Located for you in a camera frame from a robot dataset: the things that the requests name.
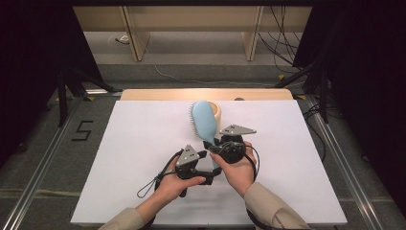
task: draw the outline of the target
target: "gray carpet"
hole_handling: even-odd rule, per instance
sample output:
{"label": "gray carpet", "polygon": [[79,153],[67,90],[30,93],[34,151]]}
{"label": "gray carpet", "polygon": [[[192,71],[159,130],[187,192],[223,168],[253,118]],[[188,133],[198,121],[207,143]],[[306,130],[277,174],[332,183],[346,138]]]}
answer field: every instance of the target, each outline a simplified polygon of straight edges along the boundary
{"label": "gray carpet", "polygon": [[[162,73],[172,75],[182,81],[260,82],[262,84],[279,82],[277,75],[281,72],[275,66],[160,65],[158,68]],[[100,70],[105,82],[116,88],[264,87],[260,84],[237,85],[228,82],[210,84],[180,82],[159,75],[153,65],[100,65]],[[85,85],[88,88],[95,87],[89,83]],[[300,87],[293,87],[292,92],[301,93]],[[55,97],[56,95],[48,103],[50,111],[43,113],[30,138],[26,140],[28,150],[14,154],[0,171],[0,191],[4,192],[4,189],[17,191],[14,196],[4,195],[4,193],[0,196],[0,206],[2,207],[0,221],[2,222],[5,221],[8,211],[18,198],[18,190],[23,189],[28,183],[55,133],[58,124],[58,107]],[[94,101],[81,102],[39,188],[40,191],[61,191],[68,192],[68,194],[38,194],[19,229],[80,229],[80,227],[70,224],[70,217],[78,202],[79,192],[90,172],[114,103],[119,99],[118,97],[97,97]],[[298,101],[298,104],[303,112],[308,110],[306,101]],[[349,159],[354,173],[372,201],[384,229],[406,229],[404,217],[397,210],[369,163],[362,160],[362,150],[345,119],[339,118],[340,114],[336,109],[332,109],[328,113],[330,127]],[[85,136],[84,133],[76,133],[80,121],[93,121],[93,123],[85,124],[86,129],[92,130],[86,142],[72,141]],[[320,132],[313,118],[309,119],[309,122]],[[322,157],[322,142],[313,131],[310,133]],[[347,225],[337,228],[340,230],[368,229],[328,147],[324,165],[349,221]],[[334,229],[333,227],[313,227]]]}

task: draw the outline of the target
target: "sleeve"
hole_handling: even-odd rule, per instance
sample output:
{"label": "sleeve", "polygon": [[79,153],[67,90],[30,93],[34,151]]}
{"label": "sleeve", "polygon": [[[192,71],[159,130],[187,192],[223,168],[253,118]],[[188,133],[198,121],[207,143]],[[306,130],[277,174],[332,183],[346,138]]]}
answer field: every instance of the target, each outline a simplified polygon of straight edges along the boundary
{"label": "sleeve", "polygon": [[141,215],[135,208],[126,208],[122,210],[116,217],[111,219],[99,230],[129,230],[140,229],[144,226],[144,221]]}
{"label": "sleeve", "polygon": [[244,200],[256,229],[309,229],[291,207],[258,182],[247,190]]}

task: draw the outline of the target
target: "desk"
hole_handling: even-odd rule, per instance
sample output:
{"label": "desk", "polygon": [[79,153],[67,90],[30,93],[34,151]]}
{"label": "desk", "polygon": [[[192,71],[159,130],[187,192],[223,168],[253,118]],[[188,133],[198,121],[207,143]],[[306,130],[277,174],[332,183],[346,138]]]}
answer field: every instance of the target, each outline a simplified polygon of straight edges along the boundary
{"label": "desk", "polygon": [[[234,98],[252,101],[235,102]],[[286,89],[127,90],[113,109],[72,222],[109,221],[128,205],[143,201],[135,195],[175,152],[187,144],[201,150],[188,111],[195,100],[202,99],[220,105],[222,127],[236,123],[257,130],[245,139],[259,152],[258,181],[306,222],[347,222],[302,113]],[[210,159],[202,159],[197,168],[212,170],[211,164]],[[252,225],[243,207],[243,200],[222,174],[212,186],[190,188],[185,198],[162,210],[154,223],[166,227]]]}

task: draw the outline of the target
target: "white tabletop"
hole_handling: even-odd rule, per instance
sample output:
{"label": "white tabletop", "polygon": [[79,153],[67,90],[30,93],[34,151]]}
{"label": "white tabletop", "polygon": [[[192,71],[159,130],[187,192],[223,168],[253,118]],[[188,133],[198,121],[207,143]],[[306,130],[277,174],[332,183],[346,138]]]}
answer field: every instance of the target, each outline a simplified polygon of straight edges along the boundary
{"label": "white tabletop", "polygon": [[[190,101],[116,102],[99,151],[72,217],[77,224],[106,223],[143,201],[137,192],[187,144],[203,150],[189,121]],[[347,222],[295,101],[216,101],[221,124],[257,131],[243,136],[259,153],[257,181],[307,223]],[[197,168],[210,171],[208,156]],[[188,189],[158,215],[156,225],[252,225],[244,201],[224,173],[211,186]]]}

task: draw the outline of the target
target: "black stand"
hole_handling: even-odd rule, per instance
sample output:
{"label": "black stand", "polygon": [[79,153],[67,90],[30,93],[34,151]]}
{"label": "black stand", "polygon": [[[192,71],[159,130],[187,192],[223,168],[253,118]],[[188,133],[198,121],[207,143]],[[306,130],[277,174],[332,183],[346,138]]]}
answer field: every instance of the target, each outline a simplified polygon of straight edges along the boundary
{"label": "black stand", "polygon": [[353,19],[356,7],[352,3],[349,3],[347,7],[340,13],[340,16],[335,21],[333,27],[329,31],[320,52],[313,62],[307,65],[304,69],[298,73],[292,75],[288,79],[276,84],[275,88],[284,88],[293,81],[307,75],[307,79],[304,82],[303,90],[305,93],[314,93],[316,88],[320,86],[320,115],[325,123],[328,123],[327,119],[327,70],[331,64],[335,54],[340,48],[341,41],[345,37],[346,27],[345,25],[350,23]]}
{"label": "black stand", "polygon": [[57,92],[59,96],[59,127],[63,125],[68,116],[68,103],[66,98],[65,85],[68,86],[74,97],[83,97],[86,95],[86,89],[81,84],[82,81],[89,81],[98,87],[108,92],[122,92],[122,89],[115,89],[114,87],[105,84],[99,80],[95,80],[92,77],[86,75],[78,69],[68,68],[60,71],[59,79],[57,83]]}

